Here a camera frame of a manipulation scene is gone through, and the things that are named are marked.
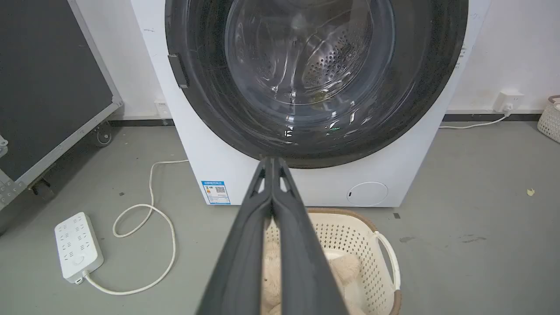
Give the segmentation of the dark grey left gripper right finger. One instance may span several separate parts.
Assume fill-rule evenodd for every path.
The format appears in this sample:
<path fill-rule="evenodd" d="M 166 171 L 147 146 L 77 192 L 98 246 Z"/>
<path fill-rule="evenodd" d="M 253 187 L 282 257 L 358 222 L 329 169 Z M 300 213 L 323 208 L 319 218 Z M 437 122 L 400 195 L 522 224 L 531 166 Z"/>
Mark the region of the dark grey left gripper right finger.
<path fill-rule="evenodd" d="M 287 164 L 274 157 L 272 167 L 272 213 L 280 230 L 282 314 L 348 314 Z"/>

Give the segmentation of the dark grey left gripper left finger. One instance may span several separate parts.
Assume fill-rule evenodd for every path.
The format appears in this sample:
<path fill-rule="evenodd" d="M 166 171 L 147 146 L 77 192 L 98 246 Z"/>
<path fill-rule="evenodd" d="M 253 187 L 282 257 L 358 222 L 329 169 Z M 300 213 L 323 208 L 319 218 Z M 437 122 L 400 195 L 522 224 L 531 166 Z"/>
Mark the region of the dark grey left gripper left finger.
<path fill-rule="evenodd" d="M 262 159 L 199 303 L 198 315 L 259 315 L 264 234 L 271 219 L 272 158 Z"/>

